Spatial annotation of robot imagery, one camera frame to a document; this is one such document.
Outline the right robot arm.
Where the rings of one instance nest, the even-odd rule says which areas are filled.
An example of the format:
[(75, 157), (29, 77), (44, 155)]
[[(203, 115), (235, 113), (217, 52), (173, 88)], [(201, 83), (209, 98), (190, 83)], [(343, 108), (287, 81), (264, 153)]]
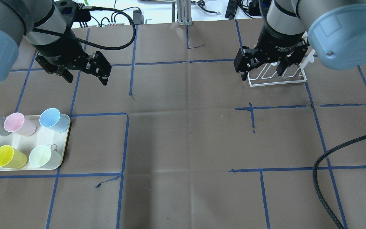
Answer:
[(242, 46), (234, 60), (242, 80), (274, 62), (281, 76), (302, 61), (309, 45), (329, 69), (366, 64), (366, 0), (273, 0), (262, 17), (256, 47)]

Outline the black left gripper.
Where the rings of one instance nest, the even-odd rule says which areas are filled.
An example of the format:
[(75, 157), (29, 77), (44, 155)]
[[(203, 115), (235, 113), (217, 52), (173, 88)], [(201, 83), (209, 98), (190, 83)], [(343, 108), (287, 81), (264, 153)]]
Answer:
[(48, 74), (57, 74), (71, 84), (74, 77), (68, 70), (78, 70), (94, 75), (104, 86), (108, 83), (112, 66), (100, 51), (88, 55), (80, 42), (66, 38), (35, 48), (39, 52), (35, 59)]

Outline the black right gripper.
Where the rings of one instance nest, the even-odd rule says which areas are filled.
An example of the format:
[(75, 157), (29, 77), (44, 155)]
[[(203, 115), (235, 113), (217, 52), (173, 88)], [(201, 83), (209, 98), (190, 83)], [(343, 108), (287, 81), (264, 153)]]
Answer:
[(280, 61), (277, 74), (282, 76), (293, 64), (300, 64), (309, 43), (302, 38), (303, 33), (286, 35), (274, 30), (262, 29), (255, 48), (240, 47), (234, 59), (234, 68), (245, 81), (248, 66), (260, 66), (265, 63)]

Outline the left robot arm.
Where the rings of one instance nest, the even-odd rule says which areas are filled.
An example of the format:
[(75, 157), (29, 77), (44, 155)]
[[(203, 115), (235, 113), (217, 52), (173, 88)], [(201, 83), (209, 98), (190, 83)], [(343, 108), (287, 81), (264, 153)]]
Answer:
[(0, 0), (0, 83), (18, 59), (25, 38), (37, 51), (36, 62), (48, 74), (72, 83), (70, 70), (108, 82), (111, 65), (100, 51), (89, 55), (71, 30), (74, 22), (91, 19), (92, 6), (71, 0)]

